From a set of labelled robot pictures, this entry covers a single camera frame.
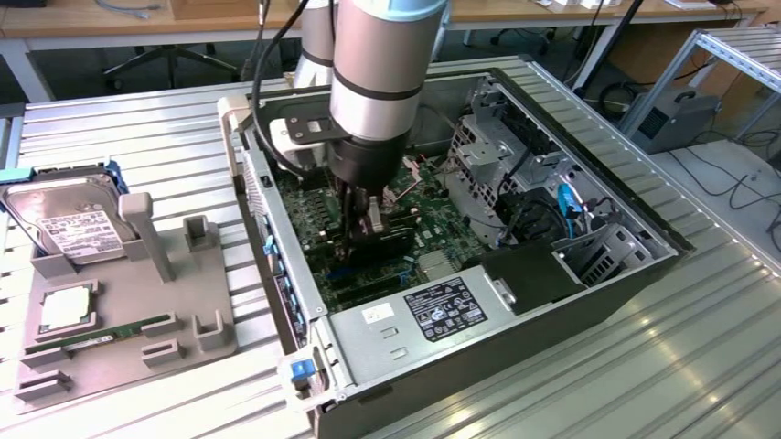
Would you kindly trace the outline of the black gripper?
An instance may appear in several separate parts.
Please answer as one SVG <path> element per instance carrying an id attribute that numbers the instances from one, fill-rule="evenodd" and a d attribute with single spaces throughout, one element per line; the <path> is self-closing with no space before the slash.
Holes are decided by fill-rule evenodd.
<path id="1" fill-rule="evenodd" d="M 333 173 L 350 187 L 380 195 L 402 166 L 408 134 L 384 141 L 350 137 L 333 142 Z"/>

